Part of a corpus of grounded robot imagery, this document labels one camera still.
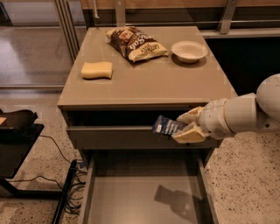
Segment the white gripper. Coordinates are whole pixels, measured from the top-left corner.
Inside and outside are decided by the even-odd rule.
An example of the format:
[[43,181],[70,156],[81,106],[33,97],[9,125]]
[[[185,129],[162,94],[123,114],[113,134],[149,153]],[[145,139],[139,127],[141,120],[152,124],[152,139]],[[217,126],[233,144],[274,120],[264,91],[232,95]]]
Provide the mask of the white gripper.
[[204,108],[196,107],[179,115],[176,121],[188,125],[171,137],[179,144],[200,143],[207,135],[216,140],[233,137],[235,133],[228,127],[224,113],[226,101],[226,98],[210,101]]

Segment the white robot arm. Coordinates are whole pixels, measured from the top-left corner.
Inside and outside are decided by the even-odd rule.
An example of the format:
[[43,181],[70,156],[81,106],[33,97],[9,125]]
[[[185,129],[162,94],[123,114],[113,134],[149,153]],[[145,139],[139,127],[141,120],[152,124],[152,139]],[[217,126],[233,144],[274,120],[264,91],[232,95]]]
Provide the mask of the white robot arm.
[[180,144],[199,143],[208,137],[221,140],[242,132],[280,130],[280,74],[265,79],[256,93],[210,101],[177,118],[186,124],[172,134]]

